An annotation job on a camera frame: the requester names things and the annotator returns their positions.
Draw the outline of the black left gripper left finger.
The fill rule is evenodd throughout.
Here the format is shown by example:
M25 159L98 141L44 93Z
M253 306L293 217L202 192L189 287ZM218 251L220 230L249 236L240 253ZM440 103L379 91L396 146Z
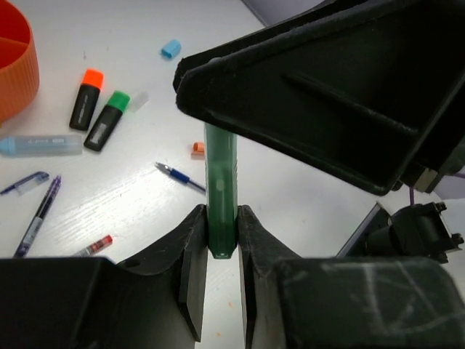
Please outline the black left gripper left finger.
M193 348L206 286L206 208L120 263L1 261L3 348Z

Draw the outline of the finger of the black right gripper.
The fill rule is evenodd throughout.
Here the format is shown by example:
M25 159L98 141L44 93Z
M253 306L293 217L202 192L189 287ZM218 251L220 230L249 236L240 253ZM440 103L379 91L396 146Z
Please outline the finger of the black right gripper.
M182 59L177 107L376 195L464 120L462 1L327 1Z

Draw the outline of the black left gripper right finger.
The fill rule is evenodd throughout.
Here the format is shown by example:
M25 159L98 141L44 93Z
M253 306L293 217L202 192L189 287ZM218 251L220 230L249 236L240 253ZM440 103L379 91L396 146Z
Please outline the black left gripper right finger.
M370 256L375 205L334 257L303 258L238 212L247 348L462 348L464 300L443 264Z

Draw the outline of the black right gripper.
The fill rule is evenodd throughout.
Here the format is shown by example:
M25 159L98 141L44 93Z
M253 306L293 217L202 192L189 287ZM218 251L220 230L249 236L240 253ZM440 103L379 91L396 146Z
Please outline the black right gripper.
M419 148L399 182L431 193L447 175L464 167L464 120L441 119Z

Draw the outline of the green translucent highlighter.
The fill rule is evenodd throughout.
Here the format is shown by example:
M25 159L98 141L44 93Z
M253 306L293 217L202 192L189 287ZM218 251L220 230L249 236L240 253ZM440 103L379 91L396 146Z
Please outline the green translucent highlighter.
M237 137L205 124L204 145L209 250L213 258L226 260L238 243Z

